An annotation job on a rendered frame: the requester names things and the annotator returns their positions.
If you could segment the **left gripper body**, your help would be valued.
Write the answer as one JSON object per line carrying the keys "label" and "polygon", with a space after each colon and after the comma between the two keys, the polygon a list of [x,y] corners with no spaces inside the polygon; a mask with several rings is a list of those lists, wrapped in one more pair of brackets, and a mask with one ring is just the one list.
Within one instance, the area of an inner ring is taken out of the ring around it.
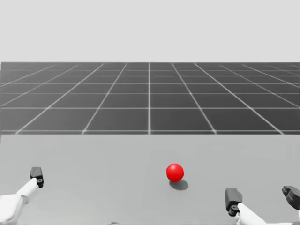
{"label": "left gripper body", "polygon": [[0,195],[0,223],[18,223],[28,197],[19,194]]}

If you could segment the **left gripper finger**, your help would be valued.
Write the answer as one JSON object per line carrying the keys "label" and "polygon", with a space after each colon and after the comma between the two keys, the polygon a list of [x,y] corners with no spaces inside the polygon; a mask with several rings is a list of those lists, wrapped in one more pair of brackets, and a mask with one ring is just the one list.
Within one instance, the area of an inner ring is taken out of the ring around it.
{"label": "left gripper finger", "polygon": [[30,170],[30,180],[24,184],[18,191],[25,203],[29,203],[39,189],[44,187],[44,176],[42,168],[34,166]]}

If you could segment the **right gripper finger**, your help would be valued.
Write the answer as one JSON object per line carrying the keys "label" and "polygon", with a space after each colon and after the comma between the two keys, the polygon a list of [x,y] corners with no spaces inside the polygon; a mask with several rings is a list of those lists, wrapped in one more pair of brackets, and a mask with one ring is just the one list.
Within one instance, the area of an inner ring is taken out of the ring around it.
{"label": "right gripper finger", "polygon": [[295,210],[300,210],[300,190],[294,186],[283,186],[282,192],[289,205]]}
{"label": "right gripper finger", "polygon": [[225,189],[225,209],[234,218],[235,225],[266,225],[266,222],[255,214],[243,202],[241,192],[235,187]]}

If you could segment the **small round ball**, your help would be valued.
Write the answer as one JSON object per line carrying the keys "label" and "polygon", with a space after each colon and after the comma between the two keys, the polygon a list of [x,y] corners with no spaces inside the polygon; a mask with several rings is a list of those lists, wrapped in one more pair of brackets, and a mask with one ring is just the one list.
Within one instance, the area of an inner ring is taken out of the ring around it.
{"label": "small round ball", "polygon": [[166,176],[172,182],[178,182],[184,177],[184,169],[180,164],[170,164],[166,169]]}

